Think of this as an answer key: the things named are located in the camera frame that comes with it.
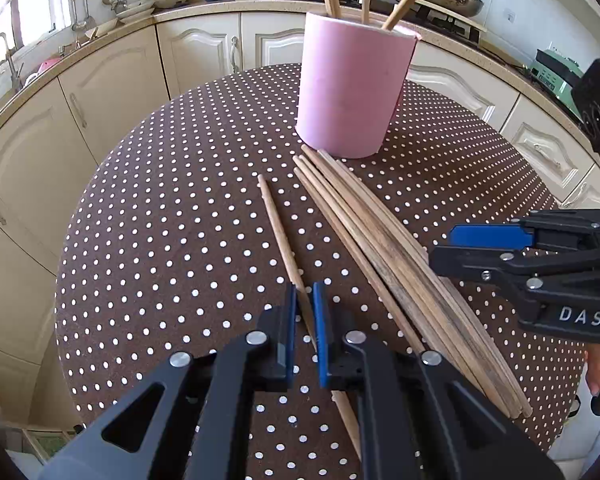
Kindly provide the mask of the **person's hand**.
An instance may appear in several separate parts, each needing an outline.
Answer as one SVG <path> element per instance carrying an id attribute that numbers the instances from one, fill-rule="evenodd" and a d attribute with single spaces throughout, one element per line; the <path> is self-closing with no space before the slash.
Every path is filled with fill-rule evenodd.
<path id="1" fill-rule="evenodd" d="M 585 380 L 592 396 L 600 394 L 600 344 L 585 346 L 586 370 Z"/>

